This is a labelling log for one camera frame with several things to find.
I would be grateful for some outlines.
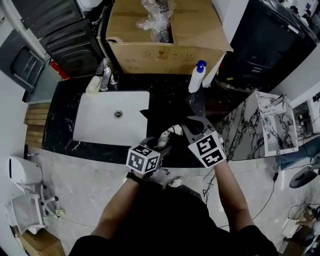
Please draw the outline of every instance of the hand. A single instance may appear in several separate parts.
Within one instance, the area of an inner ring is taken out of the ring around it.
[[[137,172],[135,170],[132,170],[132,172],[134,176],[137,176],[138,178],[143,179],[144,175],[142,173]]]

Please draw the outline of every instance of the plug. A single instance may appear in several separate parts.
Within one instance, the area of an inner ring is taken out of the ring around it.
[[[279,176],[279,172],[276,172],[273,176],[273,182],[276,182]]]

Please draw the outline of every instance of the marker cube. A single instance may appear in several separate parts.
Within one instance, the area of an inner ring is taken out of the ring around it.
[[[226,159],[216,131],[190,144],[188,148],[205,168],[212,168]]]
[[[142,145],[132,146],[126,159],[126,166],[146,174],[157,169],[160,153]]]

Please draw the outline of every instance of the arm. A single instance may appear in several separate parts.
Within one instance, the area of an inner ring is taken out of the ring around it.
[[[220,200],[229,221],[230,231],[237,233],[247,226],[254,225],[246,198],[227,161],[217,164],[214,170]]]
[[[134,175],[139,178],[143,177],[142,174],[136,172]],[[128,178],[104,208],[99,223],[91,235],[105,239],[113,238],[129,213],[138,190],[139,184]]]

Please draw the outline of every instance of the white marble cabinet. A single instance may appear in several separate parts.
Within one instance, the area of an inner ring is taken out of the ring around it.
[[[220,121],[216,129],[224,140],[229,160],[298,151],[294,114],[285,95],[255,91]]]

